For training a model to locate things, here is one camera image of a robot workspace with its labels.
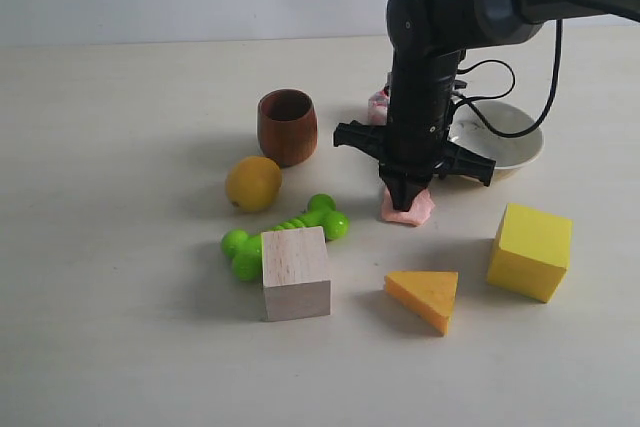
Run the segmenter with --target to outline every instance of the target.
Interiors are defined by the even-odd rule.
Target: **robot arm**
[[[340,124],[334,146],[349,145],[378,160],[396,210],[408,211],[434,176],[465,175],[488,186],[495,162],[448,140],[466,51],[524,43],[549,20],[614,13],[640,21],[639,12],[640,0],[389,0],[387,123]]]

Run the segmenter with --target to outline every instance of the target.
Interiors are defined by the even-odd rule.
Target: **yellow triangular block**
[[[446,335],[453,314],[457,272],[391,272],[385,291]]]

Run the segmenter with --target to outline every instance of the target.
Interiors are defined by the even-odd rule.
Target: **table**
[[[553,33],[465,65],[510,62],[508,100],[537,116]],[[637,36],[567,27],[542,156],[489,188],[434,182],[417,229],[378,221],[375,161],[332,146],[385,81],[386,38],[0,50],[0,424],[635,425]],[[504,90],[501,69],[469,74],[469,92]],[[259,153],[257,101],[281,87],[313,98],[318,149],[271,210],[237,215],[225,175]],[[328,247],[333,312],[263,322],[220,238],[317,192],[351,218]],[[574,221],[549,304],[484,281],[507,202]],[[382,291],[387,272],[419,268],[460,272],[447,337]]]

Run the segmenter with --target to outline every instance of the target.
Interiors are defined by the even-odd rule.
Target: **wooden block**
[[[457,272],[391,272],[385,277],[385,291],[443,335],[449,331],[457,290]]]
[[[571,220],[508,204],[491,251],[487,282],[549,302],[569,269]]]
[[[262,234],[262,283],[268,321],[331,313],[331,279],[322,227]]]

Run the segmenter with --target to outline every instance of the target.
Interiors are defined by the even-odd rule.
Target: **pink object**
[[[369,125],[385,125],[387,123],[387,107],[389,96],[384,90],[376,92],[369,98],[367,118]]]
[[[400,212],[393,210],[393,202],[389,189],[384,189],[384,199],[382,200],[382,220],[386,222],[395,222],[406,224],[412,227],[419,227],[424,224],[431,216],[431,211],[435,207],[431,194],[428,189],[424,189],[414,199],[409,212]]]

